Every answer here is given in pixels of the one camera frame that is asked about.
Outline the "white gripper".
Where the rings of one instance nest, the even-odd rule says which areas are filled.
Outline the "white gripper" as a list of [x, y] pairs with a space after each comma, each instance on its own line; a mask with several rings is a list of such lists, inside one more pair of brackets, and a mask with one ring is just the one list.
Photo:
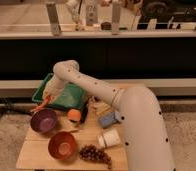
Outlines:
[[65, 81], [60, 80], [58, 77], [52, 77], [45, 85], [42, 97], [44, 99], [55, 99], [65, 88]]

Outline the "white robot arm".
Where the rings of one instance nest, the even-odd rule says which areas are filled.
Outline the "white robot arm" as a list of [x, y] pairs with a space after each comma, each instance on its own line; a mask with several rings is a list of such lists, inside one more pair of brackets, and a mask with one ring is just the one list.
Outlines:
[[130, 171], [177, 171], [159, 102], [149, 88], [119, 88], [80, 73], [78, 62], [67, 60], [54, 65], [43, 97], [56, 98], [69, 82], [103, 100], [124, 117]]

